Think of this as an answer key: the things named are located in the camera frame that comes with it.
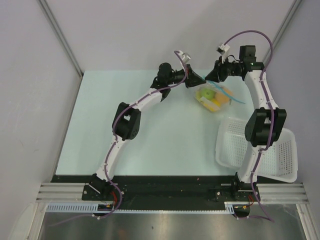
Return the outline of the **clear zip top bag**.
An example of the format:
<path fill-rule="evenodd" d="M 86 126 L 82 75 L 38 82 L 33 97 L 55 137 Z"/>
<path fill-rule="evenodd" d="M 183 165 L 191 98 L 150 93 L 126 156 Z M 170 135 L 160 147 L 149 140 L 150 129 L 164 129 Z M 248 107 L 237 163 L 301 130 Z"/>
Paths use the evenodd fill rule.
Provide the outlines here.
<path fill-rule="evenodd" d="M 235 97 L 233 91 L 223 84 L 206 80 L 206 83 L 195 87 L 195 100 L 208 111 L 215 113 L 226 109 L 233 103 L 245 105 L 243 100 Z"/>

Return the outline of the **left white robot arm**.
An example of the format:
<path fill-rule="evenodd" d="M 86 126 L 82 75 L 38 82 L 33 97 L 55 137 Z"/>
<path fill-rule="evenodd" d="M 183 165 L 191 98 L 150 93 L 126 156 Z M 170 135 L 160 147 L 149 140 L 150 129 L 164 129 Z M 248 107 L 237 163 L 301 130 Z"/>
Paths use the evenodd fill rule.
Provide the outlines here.
<path fill-rule="evenodd" d="M 183 64 L 181 70 L 173 70 L 172 66 L 165 62 L 158 67 L 157 76 L 145 95 L 132 103 L 121 102 L 118 105 L 112 122 L 110 149 L 88 183 L 98 199 L 107 199 L 112 189 L 118 188 L 112 182 L 114 170 L 121 150 L 138 135 L 142 112 L 162 102 L 172 88 L 181 84 L 185 84 L 186 88 L 192 88 L 205 83 L 205 79 L 195 73 L 190 64 Z"/>

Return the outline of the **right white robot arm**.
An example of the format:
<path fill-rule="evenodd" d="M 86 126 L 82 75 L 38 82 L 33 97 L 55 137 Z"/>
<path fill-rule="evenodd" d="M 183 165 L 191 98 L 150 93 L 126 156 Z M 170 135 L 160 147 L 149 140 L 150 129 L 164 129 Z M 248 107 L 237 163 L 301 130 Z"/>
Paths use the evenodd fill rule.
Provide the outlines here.
<path fill-rule="evenodd" d="M 229 76 L 237 76 L 242 78 L 249 90 L 254 111 L 244 130 L 244 136 L 248 142 L 247 150 L 243 163 L 230 186 L 220 190 L 221 193 L 228 193 L 230 199 L 246 201 L 258 192 L 257 169 L 262 154 L 279 139 L 287 112 L 285 109 L 280 109 L 272 100 L 267 84 L 267 66 L 257 61 L 256 47 L 242 45 L 239 49 L 239 60 L 233 62 L 228 60 L 229 49 L 226 43 L 217 47 L 220 57 L 215 61 L 213 70 L 205 79 L 220 83 Z"/>

